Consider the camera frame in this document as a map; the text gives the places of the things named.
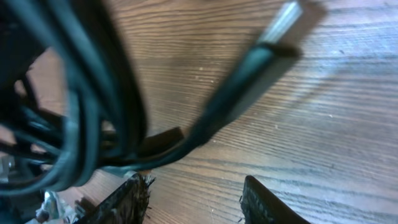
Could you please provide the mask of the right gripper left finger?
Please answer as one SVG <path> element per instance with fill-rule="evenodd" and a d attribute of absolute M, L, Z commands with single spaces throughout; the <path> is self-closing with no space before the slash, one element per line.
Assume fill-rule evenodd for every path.
<path fill-rule="evenodd" d="M 75 221 L 77 224 L 142 224 L 149 208 L 149 187 L 155 179 L 136 173 L 94 209 Z"/>

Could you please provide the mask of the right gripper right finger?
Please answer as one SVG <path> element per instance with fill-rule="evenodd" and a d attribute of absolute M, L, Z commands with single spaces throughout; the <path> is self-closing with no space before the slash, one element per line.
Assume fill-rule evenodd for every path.
<path fill-rule="evenodd" d="M 245 224 L 310 224 L 252 175 L 245 177 L 239 202 Z"/>

